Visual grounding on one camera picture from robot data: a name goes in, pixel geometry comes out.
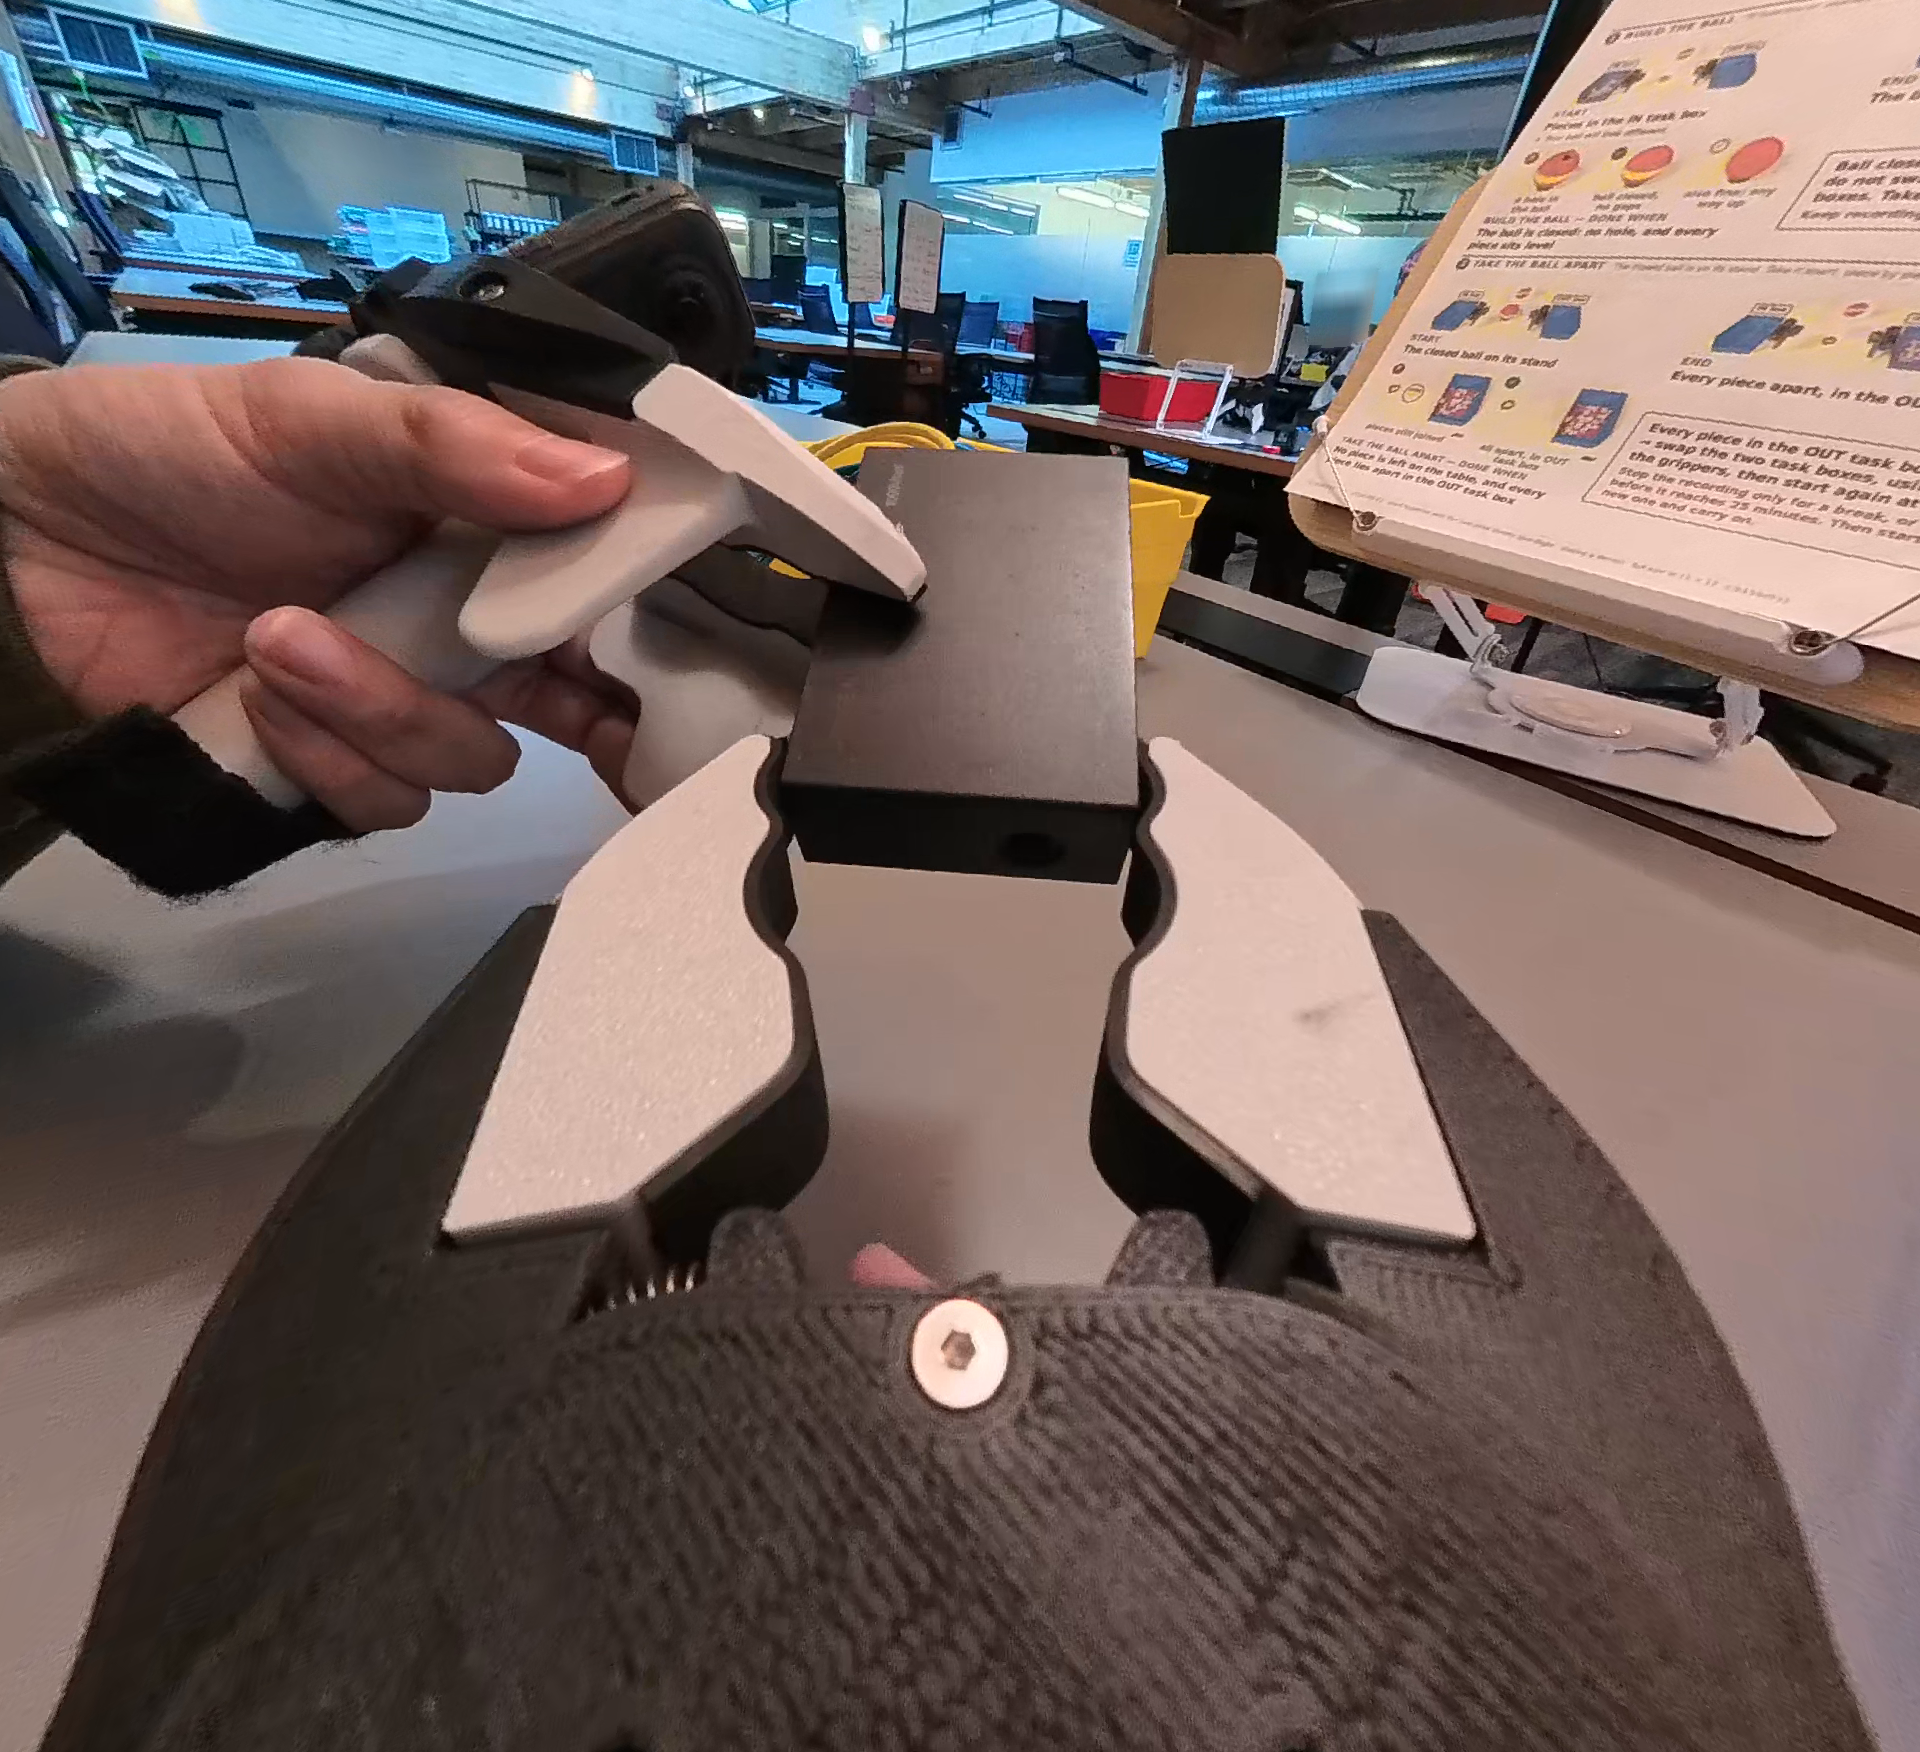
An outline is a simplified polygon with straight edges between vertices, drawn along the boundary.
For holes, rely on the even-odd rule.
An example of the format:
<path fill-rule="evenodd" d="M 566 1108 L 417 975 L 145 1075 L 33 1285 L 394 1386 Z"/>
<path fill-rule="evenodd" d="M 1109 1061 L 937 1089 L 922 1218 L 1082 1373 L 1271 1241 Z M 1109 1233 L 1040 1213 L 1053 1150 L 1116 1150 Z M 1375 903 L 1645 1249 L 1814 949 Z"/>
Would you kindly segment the black office chair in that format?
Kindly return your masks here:
<path fill-rule="evenodd" d="M 1033 296 L 1027 404 L 1099 405 L 1099 347 L 1088 301 Z"/>

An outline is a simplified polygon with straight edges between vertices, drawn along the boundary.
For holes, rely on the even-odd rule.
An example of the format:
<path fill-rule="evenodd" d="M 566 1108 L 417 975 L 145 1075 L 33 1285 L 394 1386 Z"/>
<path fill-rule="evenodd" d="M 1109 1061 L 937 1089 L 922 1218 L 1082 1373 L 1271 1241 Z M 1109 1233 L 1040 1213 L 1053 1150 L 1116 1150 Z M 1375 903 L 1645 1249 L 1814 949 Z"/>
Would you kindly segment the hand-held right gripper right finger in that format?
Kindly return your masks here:
<path fill-rule="evenodd" d="M 1185 1206 L 1220 1250 L 1261 1206 L 1306 1237 L 1478 1241 L 1361 899 L 1178 736 L 1142 753 L 1120 929 L 1088 1143 L 1132 1211 Z"/>

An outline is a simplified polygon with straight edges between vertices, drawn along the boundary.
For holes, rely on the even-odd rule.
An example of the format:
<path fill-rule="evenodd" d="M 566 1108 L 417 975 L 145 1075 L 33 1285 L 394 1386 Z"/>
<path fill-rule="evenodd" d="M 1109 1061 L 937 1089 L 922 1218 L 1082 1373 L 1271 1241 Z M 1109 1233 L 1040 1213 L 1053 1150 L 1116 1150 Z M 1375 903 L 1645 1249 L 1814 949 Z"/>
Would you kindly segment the table with black legs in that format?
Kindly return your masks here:
<path fill-rule="evenodd" d="M 1078 405 L 1078 404 L 991 404 L 987 416 L 1022 427 L 1033 434 L 1088 437 L 1088 443 L 1111 443 L 1120 454 L 1159 454 L 1159 456 L 1178 456 L 1178 462 L 1258 471 L 1258 475 L 1276 475 L 1276 482 L 1290 482 L 1296 469 L 1297 469 L 1297 456 L 1290 456 L 1278 448 L 1266 448 L 1266 443 L 1215 437 L 1215 434 L 1178 429 L 1178 427 L 1174 429 L 1168 427 L 1142 427 L 1142 420 L 1120 420 L 1120 416 L 1109 416 L 1109 412 Z"/>

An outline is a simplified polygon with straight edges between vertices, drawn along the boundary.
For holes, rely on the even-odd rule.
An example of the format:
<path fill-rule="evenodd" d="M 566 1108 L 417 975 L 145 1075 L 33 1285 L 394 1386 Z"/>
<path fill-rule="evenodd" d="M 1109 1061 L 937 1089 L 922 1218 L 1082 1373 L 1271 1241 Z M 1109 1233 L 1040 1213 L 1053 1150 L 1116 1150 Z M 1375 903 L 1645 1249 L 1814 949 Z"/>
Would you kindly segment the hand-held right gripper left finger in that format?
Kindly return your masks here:
<path fill-rule="evenodd" d="M 442 1233 L 628 1230 L 702 1250 L 829 1157 L 829 1080 L 777 804 L 779 736 L 736 736 L 566 885 L 469 1142 Z"/>

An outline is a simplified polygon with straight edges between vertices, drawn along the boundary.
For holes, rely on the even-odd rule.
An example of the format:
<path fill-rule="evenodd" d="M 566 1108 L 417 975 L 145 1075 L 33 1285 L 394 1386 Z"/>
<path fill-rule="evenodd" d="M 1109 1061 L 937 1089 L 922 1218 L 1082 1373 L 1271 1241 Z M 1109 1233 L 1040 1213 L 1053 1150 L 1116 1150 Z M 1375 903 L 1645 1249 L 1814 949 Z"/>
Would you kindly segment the person's left hand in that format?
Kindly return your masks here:
<path fill-rule="evenodd" d="M 242 675 L 261 753 L 346 833 L 506 785 L 516 729 L 623 785 L 635 696 L 586 651 L 435 691 L 320 606 L 441 524 L 558 533 L 628 490 L 605 448 L 320 359 L 50 367 L 0 404 L 6 580 L 61 714 L 173 714 Z"/>

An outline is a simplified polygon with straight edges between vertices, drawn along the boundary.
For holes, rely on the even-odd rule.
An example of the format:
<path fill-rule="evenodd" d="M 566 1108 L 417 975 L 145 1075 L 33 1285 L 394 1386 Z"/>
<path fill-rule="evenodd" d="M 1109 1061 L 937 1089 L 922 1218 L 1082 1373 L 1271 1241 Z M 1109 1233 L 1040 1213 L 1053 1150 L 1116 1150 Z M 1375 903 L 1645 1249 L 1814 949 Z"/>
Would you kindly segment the black standing panel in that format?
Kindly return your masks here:
<path fill-rule="evenodd" d="M 1284 116 L 1164 133 L 1164 253 L 1276 253 L 1284 206 Z"/>

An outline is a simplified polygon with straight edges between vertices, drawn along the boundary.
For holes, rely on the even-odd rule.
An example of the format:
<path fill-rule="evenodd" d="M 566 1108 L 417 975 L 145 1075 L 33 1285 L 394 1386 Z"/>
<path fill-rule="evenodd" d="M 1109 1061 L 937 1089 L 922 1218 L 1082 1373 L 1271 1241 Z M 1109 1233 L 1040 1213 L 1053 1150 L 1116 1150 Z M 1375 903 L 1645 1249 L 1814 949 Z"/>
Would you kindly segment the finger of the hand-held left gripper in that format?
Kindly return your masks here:
<path fill-rule="evenodd" d="M 664 364 L 629 397 L 629 416 L 506 381 L 494 393 L 552 434 L 623 454 L 629 490 L 595 524 L 494 546 L 457 610 L 457 635 L 487 659 L 548 652 L 712 546 L 764 553 L 807 580 L 894 604 L 923 587 L 922 553 L 872 499 L 688 364 Z"/>
<path fill-rule="evenodd" d="M 823 606 L 816 580 L 658 580 L 605 610 L 588 659 L 640 700 L 623 799 L 651 809 L 736 736 L 784 736 Z"/>

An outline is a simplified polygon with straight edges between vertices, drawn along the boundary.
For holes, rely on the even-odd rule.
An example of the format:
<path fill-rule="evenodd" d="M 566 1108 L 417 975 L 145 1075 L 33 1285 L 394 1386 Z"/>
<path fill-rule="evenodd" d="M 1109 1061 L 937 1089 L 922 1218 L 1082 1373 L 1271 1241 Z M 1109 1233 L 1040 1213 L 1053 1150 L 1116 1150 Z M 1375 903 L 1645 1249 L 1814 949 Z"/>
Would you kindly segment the black network switch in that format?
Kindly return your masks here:
<path fill-rule="evenodd" d="M 1126 462 L 872 448 L 853 490 L 923 587 L 829 593 L 779 760 L 797 853 L 1116 886 L 1142 828 Z"/>

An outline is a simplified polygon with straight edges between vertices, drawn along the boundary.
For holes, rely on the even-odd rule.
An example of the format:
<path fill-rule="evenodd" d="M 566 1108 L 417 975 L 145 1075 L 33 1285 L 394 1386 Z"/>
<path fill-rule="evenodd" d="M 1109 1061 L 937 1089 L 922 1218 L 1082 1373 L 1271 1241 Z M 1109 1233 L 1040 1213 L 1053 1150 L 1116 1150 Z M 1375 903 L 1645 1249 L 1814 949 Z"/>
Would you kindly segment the instruction sheet board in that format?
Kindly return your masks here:
<path fill-rule="evenodd" d="M 1297 493 L 1916 659 L 1920 0 L 1610 0 Z"/>

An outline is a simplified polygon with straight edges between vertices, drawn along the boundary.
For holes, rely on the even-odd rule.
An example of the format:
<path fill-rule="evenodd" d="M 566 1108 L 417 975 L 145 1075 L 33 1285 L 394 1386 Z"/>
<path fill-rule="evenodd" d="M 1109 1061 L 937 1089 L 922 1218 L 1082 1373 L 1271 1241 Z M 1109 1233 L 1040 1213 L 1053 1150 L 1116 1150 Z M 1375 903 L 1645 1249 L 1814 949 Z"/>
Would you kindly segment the tan cardboard divider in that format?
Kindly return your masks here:
<path fill-rule="evenodd" d="M 1164 253 L 1142 325 L 1159 364 L 1210 359 L 1261 377 L 1284 351 L 1284 263 L 1276 253 Z"/>

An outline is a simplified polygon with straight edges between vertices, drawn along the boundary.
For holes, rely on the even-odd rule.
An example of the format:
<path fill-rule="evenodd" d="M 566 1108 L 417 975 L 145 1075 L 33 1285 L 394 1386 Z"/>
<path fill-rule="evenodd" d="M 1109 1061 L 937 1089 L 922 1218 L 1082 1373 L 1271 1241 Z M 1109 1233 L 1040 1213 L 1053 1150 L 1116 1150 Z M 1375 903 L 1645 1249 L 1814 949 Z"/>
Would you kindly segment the yellow plastic bin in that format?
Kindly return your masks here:
<path fill-rule="evenodd" d="M 1164 482 L 1126 482 L 1132 493 L 1132 572 L 1133 572 L 1133 659 L 1151 652 L 1174 580 L 1185 565 L 1189 530 L 1210 493 Z"/>

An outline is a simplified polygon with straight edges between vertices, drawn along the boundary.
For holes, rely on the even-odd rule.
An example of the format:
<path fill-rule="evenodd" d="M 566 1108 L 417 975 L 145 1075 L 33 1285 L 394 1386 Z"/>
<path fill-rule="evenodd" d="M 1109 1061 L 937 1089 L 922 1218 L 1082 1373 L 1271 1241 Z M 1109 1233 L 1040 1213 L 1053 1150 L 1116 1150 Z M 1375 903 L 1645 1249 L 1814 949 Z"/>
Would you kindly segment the white board stand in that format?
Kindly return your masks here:
<path fill-rule="evenodd" d="M 1721 677 L 1714 720 L 1516 675 L 1478 596 L 1431 587 L 1462 659 L 1411 644 L 1375 651 L 1353 708 L 1446 746 L 1560 770 L 1777 835 L 1828 840 L 1838 817 L 1760 736 L 1760 691 Z"/>

